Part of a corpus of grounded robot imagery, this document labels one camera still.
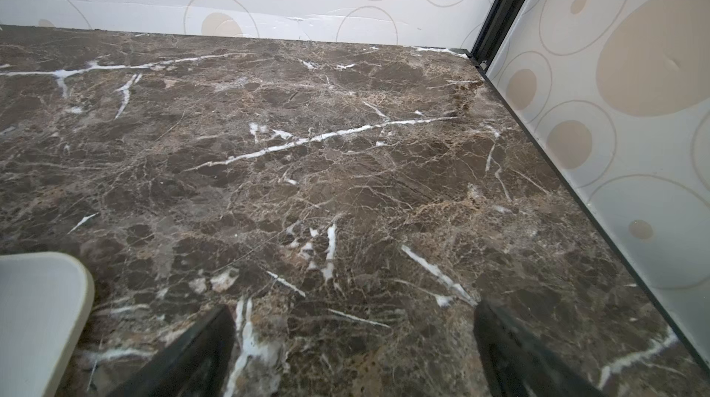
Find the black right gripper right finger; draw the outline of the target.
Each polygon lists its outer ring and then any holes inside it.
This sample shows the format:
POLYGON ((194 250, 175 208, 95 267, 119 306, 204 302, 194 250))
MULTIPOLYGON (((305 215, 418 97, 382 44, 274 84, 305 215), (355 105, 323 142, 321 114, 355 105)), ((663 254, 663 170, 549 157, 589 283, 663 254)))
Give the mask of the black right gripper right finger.
POLYGON ((493 396, 602 394, 500 306, 481 301, 475 308, 473 332, 493 396))

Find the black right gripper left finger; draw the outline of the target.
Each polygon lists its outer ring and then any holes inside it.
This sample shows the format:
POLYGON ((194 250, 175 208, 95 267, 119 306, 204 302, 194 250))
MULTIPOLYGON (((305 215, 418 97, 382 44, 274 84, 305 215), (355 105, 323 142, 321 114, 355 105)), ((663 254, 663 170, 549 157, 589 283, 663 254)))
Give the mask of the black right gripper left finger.
POLYGON ((235 321, 229 308, 216 306, 110 394, 219 395, 235 339, 235 321))

